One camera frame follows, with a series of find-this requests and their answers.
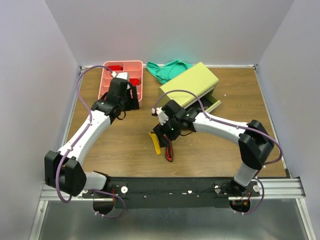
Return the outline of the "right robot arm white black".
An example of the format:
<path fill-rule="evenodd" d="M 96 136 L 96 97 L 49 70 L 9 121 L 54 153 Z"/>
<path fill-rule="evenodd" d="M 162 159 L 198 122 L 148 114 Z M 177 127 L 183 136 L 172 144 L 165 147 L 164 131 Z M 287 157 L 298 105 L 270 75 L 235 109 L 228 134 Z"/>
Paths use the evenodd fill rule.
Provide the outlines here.
<path fill-rule="evenodd" d="M 211 134 L 238 145 L 242 164 L 227 184 L 229 195 L 241 196 L 247 192 L 248 185 L 263 168 L 275 145 L 257 120 L 249 123 L 231 121 L 201 112 L 196 107 L 185 109 L 174 100 L 152 108 L 151 114 L 159 120 L 153 131 L 161 148 L 168 147 L 183 131 Z"/>

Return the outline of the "red black utility knife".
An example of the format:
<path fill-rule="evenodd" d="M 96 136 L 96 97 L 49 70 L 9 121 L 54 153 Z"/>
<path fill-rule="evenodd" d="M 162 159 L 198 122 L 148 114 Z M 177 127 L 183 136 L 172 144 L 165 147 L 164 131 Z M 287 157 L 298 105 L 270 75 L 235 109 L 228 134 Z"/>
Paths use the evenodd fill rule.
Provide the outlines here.
<path fill-rule="evenodd" d="M 174 160 L 174 151 L 171 140 L 168 140 L 168 144 L 165 147 L 165 159 L 168 162 L 173 162 Z"/>

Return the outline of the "yellow utility knife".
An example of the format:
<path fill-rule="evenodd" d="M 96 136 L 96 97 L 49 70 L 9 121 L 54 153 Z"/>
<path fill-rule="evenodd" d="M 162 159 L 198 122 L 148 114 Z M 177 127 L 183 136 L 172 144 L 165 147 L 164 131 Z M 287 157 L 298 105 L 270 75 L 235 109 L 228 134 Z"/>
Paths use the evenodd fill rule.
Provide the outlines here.
<path fill-rule="evenodd" d="M 159 143 L 159 139 L 157 137 L 157 135 L 152 131 L 149 133 L 149 136 L 152 140 L 152 143 L 153 143 L 153 146 L 154 146 L 154 149 L 155 149 L 155 152 L 157 155 L 160 155 L 161 154 L 161 148 L 160 148 L 160 143 Z"/>

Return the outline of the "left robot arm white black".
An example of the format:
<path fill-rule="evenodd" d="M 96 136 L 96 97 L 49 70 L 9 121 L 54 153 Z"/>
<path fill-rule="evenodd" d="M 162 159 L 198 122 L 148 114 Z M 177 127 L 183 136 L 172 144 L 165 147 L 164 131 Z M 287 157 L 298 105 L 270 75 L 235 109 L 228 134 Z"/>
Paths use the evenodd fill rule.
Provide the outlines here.
<path fill-rule="evenodd" d="M 44 157 L 45 183 L 71 196 L 83 190 L 93 190 L 99 197 L 110 194 L 108 175 L 84 172 L 84 160 L 99 136 L 114 120 L 123 120 L 126 113 L 139 109 L 137 89 L 130 83 L 127 72 L 118 73 L 108 91 L 92 105 L 87 119 L 73 137 L 58 151 Z"/>

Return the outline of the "olive green drawer cabinet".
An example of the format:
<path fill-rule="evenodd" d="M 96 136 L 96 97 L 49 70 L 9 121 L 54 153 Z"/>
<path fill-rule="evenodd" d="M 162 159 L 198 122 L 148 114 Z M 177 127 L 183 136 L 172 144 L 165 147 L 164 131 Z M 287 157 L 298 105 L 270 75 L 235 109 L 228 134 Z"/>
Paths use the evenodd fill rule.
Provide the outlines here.
<path fill-rule="evenodd" d="M 200 109 L 198 97 L 207 113 L 213 111 L 221 101 L 214 97 L 214 89 L 219 79 L 202 63 L 199 62 L 185 72 L 171 79 L 158 88 L 158 97 L 161 98 L 156 104 L 163 107 L 168 101 L 174 100 L 181 107 Z M 181 92 L 189 91 L 196 95 Z"/>

